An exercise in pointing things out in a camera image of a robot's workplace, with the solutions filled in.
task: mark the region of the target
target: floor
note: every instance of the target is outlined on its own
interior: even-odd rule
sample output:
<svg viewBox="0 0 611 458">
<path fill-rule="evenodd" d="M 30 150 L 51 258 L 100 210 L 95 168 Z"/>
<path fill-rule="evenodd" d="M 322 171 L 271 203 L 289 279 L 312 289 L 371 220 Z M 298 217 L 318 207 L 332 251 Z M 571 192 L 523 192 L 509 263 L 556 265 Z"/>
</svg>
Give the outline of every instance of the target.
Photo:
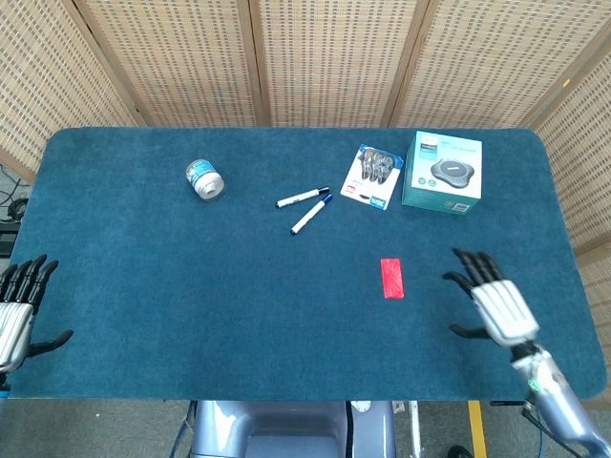
<svg viewBox="0 0 611 458">
<path fill-rule="evenodd" d="M 30 188 L 15 188 L 15 177 L 0 170 L 0 202 L 14 189 L 13 198 L 28 197 Z M 8 202 L 0 204 L 0 219 L 6 218 Z M 8 265 L 0 260 L 0 268 Z M 0 456 L 44 458 L 147 457 L 170 453 L 185 401 L 130 400 L 19 400 L 10 399 L 0 418 Z M 473 449 L 466 403 L 419 403 L 423 458 L 445 458 L 454 444 Z M 611 411 L 590 410 L 592 417 L 611 438 Z M 538 432 L 519 415 L 518 407 L 482 405 L 488 456 L 533 457 L 538 454 Z M 395 415 L 397 457 L 411 456 L 410 417 Z M 177 457 L 188 453 L 191 432 L 187 430 Z M 566 451 L 545 441 L 545 456 L 568 457 Z"/>
</svg>

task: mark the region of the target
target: table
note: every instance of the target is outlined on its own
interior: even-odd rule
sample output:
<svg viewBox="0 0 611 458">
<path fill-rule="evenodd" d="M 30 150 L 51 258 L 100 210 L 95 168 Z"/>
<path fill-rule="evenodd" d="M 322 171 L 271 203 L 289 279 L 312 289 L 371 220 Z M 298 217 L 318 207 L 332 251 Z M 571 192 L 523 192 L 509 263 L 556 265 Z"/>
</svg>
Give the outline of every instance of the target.
<svg viewBox="0 0 611 458">
<path fill-rule="evenodd" d="M 17 397 L 522 399 L 509 352 L 466 341 L 481 325 L 441 275 L 454 246 L 515 281 L 581 397 L 605 369 L 544 146 L 530 131 L 434 130 L 483 142 L 482 200 L 466 217 L 386 212 L 341 197 L 361 143 L 405 156 L 414 129 L 82 128 L 49 141 L 13 261 L 60 261 L 33 339 L 73 338 L 11 375 Z M 210 160 L 226 192 L 184 177 Z M 328 185 L 335 199 L 274 202 Z M 380 259 L 406 297 L 384 299 Z"/>
</svg>

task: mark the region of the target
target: marker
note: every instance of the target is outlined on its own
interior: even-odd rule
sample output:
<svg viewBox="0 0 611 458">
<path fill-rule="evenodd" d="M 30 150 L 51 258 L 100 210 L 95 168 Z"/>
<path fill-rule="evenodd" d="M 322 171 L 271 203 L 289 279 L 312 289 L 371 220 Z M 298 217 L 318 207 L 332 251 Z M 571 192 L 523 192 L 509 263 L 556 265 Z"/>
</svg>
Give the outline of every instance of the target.
<svg viewBox="0 0 611 458">
<path fill-rule="evenodd" d="M 306 200 L 307 198 L 315 198 L 321 194 L 328 193 L 328 186 L 324 188 L 312 189 L 311 191 L 307 191 L 306 193 L 298 194 L 297 196 L 293 196 L 292 198 L 283 198 L 282 200 L 278 200 L 276 202 L 276 208 L 283 208 L 286 205 L 290 205 L 291 203 L 301 202 L 302 200 Z"/>
<path fill-rule="evenodd" d="M 302 228 L 307 224 L 308 221 L 310 221 L 312 218 L 314 218 L 316 216 L 316 214 L 318 212 L 320 212 L 325 207 L 325 205 L 327 205 L 329 202 L 331 202 L 332 198 L 333 198 L 333 194 L 329 194 L 328 196 L 325 196 L 325 198 L 323 198 L 316 205 L 314 205 L 311 208 L 311 210 L 309 212 L 307 212 L 304 215 L 304 217 L 301 218 L 299 221 L 297 221 L 297 224 L 295 224 L 291 228 L 291 230 L 290 230 L 291 235 L 296 236 L 297 233 L 302 230 Z"/>
</svg>

